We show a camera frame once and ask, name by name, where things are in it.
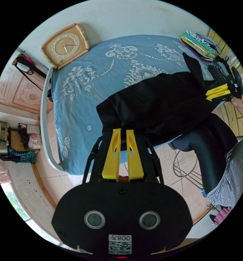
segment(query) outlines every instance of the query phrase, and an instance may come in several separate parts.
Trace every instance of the blue bedsheet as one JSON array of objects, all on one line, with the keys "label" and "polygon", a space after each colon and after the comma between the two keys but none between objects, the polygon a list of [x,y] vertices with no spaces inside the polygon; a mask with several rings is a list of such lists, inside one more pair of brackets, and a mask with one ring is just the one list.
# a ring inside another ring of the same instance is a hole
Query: blue bedsheet
[{"label": "blue bedsheet", "polygon": [[[60,70],[53,70],[52,98],[59,158],[64,170],[82,175],[91,149],[102,135],[96,106],[115,92],[160,73],[189,71],[182,53],[194,54],[177,38],[125,36],[91,47]],[[199,61],[204,79],[208,64]],[[127,162],[127,152],[120,163]]]}]

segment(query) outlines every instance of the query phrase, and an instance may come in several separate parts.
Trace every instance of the pink item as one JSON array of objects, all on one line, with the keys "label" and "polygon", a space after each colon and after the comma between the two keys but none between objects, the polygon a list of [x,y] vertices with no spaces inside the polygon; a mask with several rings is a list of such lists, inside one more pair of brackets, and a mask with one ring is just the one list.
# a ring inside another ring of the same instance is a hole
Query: pink item
[{"label": "pink item", "polygon": [[29,136],[28,146],[34,150],[40,149],[42,147],[41,136],[38,134],[31,134]]},{"label": "pink item", "polygon": [[32,60],[30,57],[25,57],[25,60],[27,60],[28,62],[32,63]]},{"label": "pink item", "polygon": [[216,226],[220,225],[224,220],[225,218],[228,216],[228,214],[231,212],[231,208],[228,207],[228,208],[223,208],[221,210],[221,212],[214,218],[214,224]]}]

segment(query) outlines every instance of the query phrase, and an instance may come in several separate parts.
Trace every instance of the person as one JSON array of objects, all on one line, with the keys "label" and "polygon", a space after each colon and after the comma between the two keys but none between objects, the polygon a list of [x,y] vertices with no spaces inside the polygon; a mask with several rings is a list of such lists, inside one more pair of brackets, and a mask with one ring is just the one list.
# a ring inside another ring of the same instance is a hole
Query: person
[{"label": "person", "polygon": [[[231,103],[243,116],[243,100],[233,97]],[[197,155],[207,198],[214,206],[234,208],[243,193],[243,139],[238,142],[229,126],[217,115],[211,115],[169,146]]]}]

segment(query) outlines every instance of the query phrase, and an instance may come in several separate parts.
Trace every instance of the pink cloth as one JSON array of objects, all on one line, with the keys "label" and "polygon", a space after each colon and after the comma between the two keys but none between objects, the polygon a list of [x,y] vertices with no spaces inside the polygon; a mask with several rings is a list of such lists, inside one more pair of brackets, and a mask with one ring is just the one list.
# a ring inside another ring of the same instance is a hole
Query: pink cloth
[{"label": "pink cloth", "polygon": [[221,210],[221,212],[214,218],[214,224],[216,226],[220,225],[224,220],[225,218],[228,216],[228,214],[231,212],[231,208],[228,207],[228,208],[223,208]]},{"label": "pink cloth", "polygon": [[32,63],[32,60],[30,57],[25,57],[25,60],[27,60],[28,62]]}]

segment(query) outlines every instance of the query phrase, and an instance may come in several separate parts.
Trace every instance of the power strip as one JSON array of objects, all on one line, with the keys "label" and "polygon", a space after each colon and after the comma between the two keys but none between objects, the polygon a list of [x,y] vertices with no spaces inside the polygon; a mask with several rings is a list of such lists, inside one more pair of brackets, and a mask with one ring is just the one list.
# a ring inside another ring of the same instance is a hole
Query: power strip
[{"label": "power strip", "polygon": [[26,133],[27,134],[40,134],[40,127],[35,125],[26,125]]}]

